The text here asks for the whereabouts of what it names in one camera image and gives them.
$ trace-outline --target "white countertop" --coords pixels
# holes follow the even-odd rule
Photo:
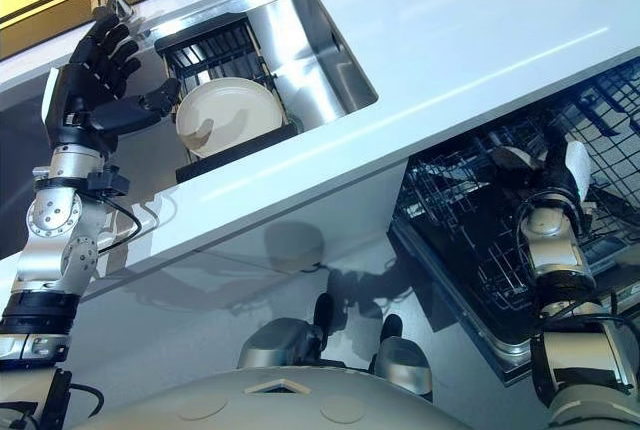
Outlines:
[[[195,1],[137,7],[157,15]],[[129,244],[128,268],[145,271],[221,240],[640,53],[636,0],[321,1],[379,100],[157,194],[149,207],[160,225]],[[0,90],[63,61],[84,31],[0,63]],[[0,295],[16,261],[0,262]]]

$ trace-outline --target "dishwasher rack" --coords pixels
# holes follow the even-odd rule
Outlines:
[[[187,94],[216,78],[239,77],[253,80],[269,90],[284,110],[275,86],[276,76],[269,70],[246,14],[225,14],[188,27],[155,42],[168,77],[180,80],[180,101]],[[178,105],[174,107],[173,118]],[[247,142],[200,159],[186,150],[189,165],[176,170],[178,183],[221,167],[251,153],[298,134],[283,111],[283,126]]]
[[[517,254],[523,249],[516,248],[512,217],[523,195],[492,181],[496,168],[490,154],[511,146],[542,156],[549,129],[584,142],[592,162],[587,202],[595,205],[587,205],[591,228],[580,245],[594,274],[612,267],[615,256],[640,236],[640,58],[487,125],[471,137],[413,156],[397,208],[409,220],[426,218],[439,237],[474,256],[488,305],[526,311],[532,305],[529,268],[520,263],[526,259]],[[480,241],[482,230],[472,227],[486,225],[479,206],[492,192],[500,197],[491,201],[501,205],[493,210],[491,240]]]

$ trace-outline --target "white plate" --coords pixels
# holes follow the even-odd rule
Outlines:
[[[193,89],[182,100],[176,130],[186,147],[208,157],[282,125],[275,97],[244,78],[216,78]]]

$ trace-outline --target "dishwasher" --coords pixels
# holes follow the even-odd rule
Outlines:
[[[391,225],[505,385],[530,371],[536,316],[514,236],[523,192],[504,184],[493,152],[515,147],[544,158],[550,131],[586,144],[590,227],[579,244],[603,305],[636,315],[640,57],[413,155]]]

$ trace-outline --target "wire basket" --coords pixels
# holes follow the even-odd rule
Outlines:
[[[182,83],[182,98],[198,85],[221,77],[246,78],[275,91],[248,18],[206,23],[207,27],[183,30],[156,43],[168,73]]]
[[[511,146],[542,156],[549,128],[587,146],[592,162],[587,202],[593,203],[586,207],[592,223],[580,245],[592,272],[602,272],[640,235],[640,58],[466,135],[453,146],[446,142],[412,157],[400,193],[398,208],[406,217],[426,216],[445,238],[475,255],[483,295],[501,310],[519,311],[532,304],[530,269],[520,263],[526,259],[518,256],[523,249],[516,248],[514,238],[513,210],[522,195],[501,189],[504,201],[494,211],[497,222],[490,242],[470,236],[469,222],[479,212],[476,196],[494,185],[486,178],[495,171],[490,152]]]

